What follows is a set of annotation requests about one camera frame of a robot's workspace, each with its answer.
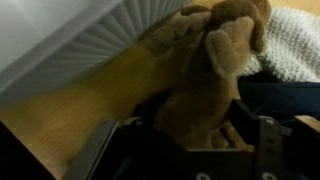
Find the black machine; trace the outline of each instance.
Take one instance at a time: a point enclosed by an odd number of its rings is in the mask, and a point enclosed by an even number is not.
[[[273,118],[259,118],[235,100],[229,119],[246,143],[256,146],[256,152],[186,151],[152,128],[166,96],[139,105],[132,122],[124,127],[114,120],[102,123],[64,179],[320,179],[320,135],[300,121],[284,127]]]

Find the teddy bear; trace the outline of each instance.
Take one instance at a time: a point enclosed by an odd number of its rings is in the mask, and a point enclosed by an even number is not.
[[[233,140],[234,147],[247,148],[227,114],[231,101],[240,99],[237,76],[251,50],[260,54],[265,49],[270,12],[266,0],[227,0],[211,10],[190,6],[181,10],[178,21],[152,34],[153,41],[166,48],[204,30],[188,69],[156,114],[156,129],[187,149],[229,146],[221,131]]]

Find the blue fabric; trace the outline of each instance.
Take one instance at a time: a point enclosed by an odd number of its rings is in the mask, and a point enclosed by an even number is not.
[[[294,115],[320,119],[320,83],[240,82],[242,101],[256,114],[271,116],[281,123]]]

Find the white towel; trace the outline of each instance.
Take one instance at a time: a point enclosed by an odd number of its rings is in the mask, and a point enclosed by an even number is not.
[[[273,8],[266,55],[253,56],[243,75],[260,71],[287,82],[320,82],[320,18],[301,10]]]

